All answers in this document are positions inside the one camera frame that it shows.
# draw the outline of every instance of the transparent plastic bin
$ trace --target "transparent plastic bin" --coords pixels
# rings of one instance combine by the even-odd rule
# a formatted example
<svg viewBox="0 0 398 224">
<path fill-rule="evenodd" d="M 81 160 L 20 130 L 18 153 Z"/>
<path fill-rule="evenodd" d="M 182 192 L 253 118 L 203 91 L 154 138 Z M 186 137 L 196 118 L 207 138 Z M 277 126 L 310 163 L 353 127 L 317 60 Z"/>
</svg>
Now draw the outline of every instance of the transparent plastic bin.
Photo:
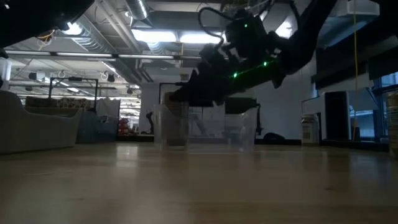
<svg viewBox="0 0 398 224">
<path fill-rule="evenodd" d="M 198 120 L 188 111 L 175 116 L 166 106 L 154 109 L 155 145 L 160 150 L 190 152 L 252 152 L 257 109 L 226 114 L 224 120 Z"/>
</svg>

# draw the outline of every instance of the wooden table surface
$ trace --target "wooden table surface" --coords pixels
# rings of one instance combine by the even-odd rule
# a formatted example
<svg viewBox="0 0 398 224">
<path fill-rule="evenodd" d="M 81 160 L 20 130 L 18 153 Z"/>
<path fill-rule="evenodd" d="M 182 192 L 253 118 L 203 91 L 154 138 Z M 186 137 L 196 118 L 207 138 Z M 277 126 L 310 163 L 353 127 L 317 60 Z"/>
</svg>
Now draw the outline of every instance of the wooden table surface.
<svg viewBox="0 0 398 224">
<path fill-rule="evenodd" d="M 92 144 L 0 156 L 0 223 L 397 223 L 386 153 Z"/>
</svg>

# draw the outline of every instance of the robotic arm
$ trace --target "robotic arm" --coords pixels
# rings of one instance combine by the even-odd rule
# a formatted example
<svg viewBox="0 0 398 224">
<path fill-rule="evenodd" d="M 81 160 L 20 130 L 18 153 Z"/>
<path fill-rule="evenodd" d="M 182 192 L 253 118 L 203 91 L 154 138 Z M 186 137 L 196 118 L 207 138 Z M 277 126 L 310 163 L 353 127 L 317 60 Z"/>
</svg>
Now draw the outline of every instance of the robotic arm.
<svg viewBox="0 0 398 224">
<path fill-rule="evenodd" d="M 202 61 L 198 64 L 198 74 L 194 70 L 190 80 L 171 97 L 174 101 L 188 101 L 191 106 L 201 106 L 214 101 L 218 105 L 234 93 L 242 92 L 261 83 L 272 81 L 275 88 L 281 86 L 286 75 L 291 75 L 304 67 L 312 59 L 317 45 L 318 34 L 337 0 L 312 0 L 301 16 L 298 16 L 294 2 L 284 1 L 294 9 L 298 29 L 289 38 L 279 37 L 274 31 L 266 32 L 259 15 L 240 10 L 233 18 L 205 7 L 230 20 L 226 26 L 228 45 L 222 45 L 219 35 L 217 45 L 206 45 L 200 52 Z M 271 7 L 271 0 L 265 7 Z M 228 56 L 224 58 L 219 48 Z M 230 50 L 235 48 L 239 58 Z"/>
</svg>

